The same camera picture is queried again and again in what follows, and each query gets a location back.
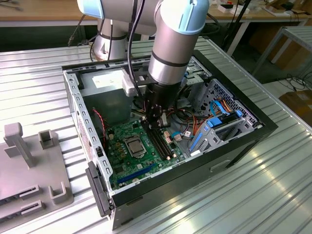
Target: blue pcie slot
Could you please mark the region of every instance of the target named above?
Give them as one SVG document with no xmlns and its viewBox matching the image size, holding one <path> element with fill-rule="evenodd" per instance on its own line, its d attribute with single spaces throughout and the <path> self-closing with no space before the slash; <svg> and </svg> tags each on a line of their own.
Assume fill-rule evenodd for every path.
<svg viewBox="0 0 312 234">
<path fill-rule="evenodd" d="M 155 163 L 153 163 L 152 165 L 150 165 L 150 166 L 148 166 L 146 168 L 143 168 L 143 169 L 141 169 L 141 170 L 139 170 L 137 172 L 134 172 L 131 175 L 127 175 L 127 176 L 125 176 L 125 177 L 123 177 L 121 179 L 118 179 L 117 183 L 120 184 L 120 183 L 126 182 L 126 181 L 128 181 L 130 179 L 136 178 L 137 176 L 140 176 L 142 174 L 148 173 L 152 169 L 152 167 L 154 167 L 154 166 L 155 166 Z"/>
</svg>

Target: green motherboard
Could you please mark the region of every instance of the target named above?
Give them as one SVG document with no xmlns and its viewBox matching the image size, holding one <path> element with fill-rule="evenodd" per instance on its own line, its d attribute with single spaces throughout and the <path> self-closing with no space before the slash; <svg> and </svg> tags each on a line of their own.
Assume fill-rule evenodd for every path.
<svg viewBox="0 0 312 234">
<path fill-rule="evenodd" d="M 163 139 L 165 139 L 163 136 L 164 131 L 166 130 L 159 130 L 159 134 Z M 161 159 L 139 121 L 111 127 L 107 129 L 107 133 L 110 135 L 107 157 L 114 171 L 110 176 L 113 189 L 136 182 L 184 160 L 183 153 L 175 142 L 168 145 L 175 157 L 170 160 Z M 143 144 L 144 147 L 138 149 L 144 148 L 141 158 L 131 156 L 129 148 L 131 145 L 127 144 L 129 138 L 133 138 L 133 142 L 136 141 L 135 143 L 140 142 L 140 144 Z"/>
</svg>

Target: metal workbench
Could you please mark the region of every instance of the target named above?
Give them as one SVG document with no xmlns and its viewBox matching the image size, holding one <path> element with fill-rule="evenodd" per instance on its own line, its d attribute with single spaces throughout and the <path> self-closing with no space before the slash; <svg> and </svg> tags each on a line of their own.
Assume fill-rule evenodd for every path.
<svg viewBox="0 0 312 234">
<path fill-rule="evenodd" d="M 134 43 L 150 54 L 152 41 Z M 200 50 L 279 128 L 237 165 L 168 201 L 114 233 L 311 233 L 311 128 L 281 104 L 213 42 Z M 70 178 L 72 205 L 9 233 L 111 233 L 93 198 L 85 160 L 66 98 L 62 65 L 89 62 L 89 47 L 0 54 L 0 126 L 19 121 L 24 135 L 55 130 Z"/>
<path fill-rule="evenodd" d="M 312 26 L 305 26 L 305 27 L 281 27 L 268 47 L 265 49 L 265 51 L 262 53 L 261 57 L 259 58 L 252 75 L 254 76 L 256 72 L 260 69 L 261 65 L 264 63 L 265 59 L 269 56 L 271 51 L 274 49 L 274 47 L 277 45 L 277 43 L 280 41 L 282 36 L 286 36 L 287 42 L 282 46 L 278 54 L 276 56 L 280 57 L 282 53 L 286 50 L 286 48 L 289 46 L 291 41 L 297 42 L 299 45 L 301 45 L 303 48 L 307 49 L 312 53 Z M 304 73 L 307 69 L 311 67 L 311 63 L 308 63 L 308 66 L 303 69 Z"/>
</svg>

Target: open pc tower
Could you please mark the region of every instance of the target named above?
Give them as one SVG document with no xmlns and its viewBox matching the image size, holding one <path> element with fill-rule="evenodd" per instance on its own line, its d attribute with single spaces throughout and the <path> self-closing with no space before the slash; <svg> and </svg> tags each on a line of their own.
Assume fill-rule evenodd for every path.
<svg viewBox="0 0 312 234">
<path fill-rule="evenodd" d="M 132 61 L 142 92 L 149 60 Z M 126 60 L 66 66 L 63 74 L 86 173 L 113 229 L 233 166 L 277 128 L 199 51 L 168 113 L 171 126 L 158 130 L 142 124 Z M 175 108 L 198 119 L 183 123 Z"/>
</svg>

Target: motherboard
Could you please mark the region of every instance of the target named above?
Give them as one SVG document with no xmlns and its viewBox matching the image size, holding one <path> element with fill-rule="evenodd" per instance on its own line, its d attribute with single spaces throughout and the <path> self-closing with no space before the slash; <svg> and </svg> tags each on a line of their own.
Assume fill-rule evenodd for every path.
<svg viewBox="0 0 312 234">
<path fill-rule="evenodd" d="M 157 130 L 157 134 L 166 142 L 172 157 L 164 158 L 153 145 L 139 120 L 114 126 L 107 129 L 109 135 L 108 160 L 114 173 L 110 176 L 113 189 L 156 173 L 164 168 L 184 160 L 184 155 L 167 129 Z"/>
</svg>

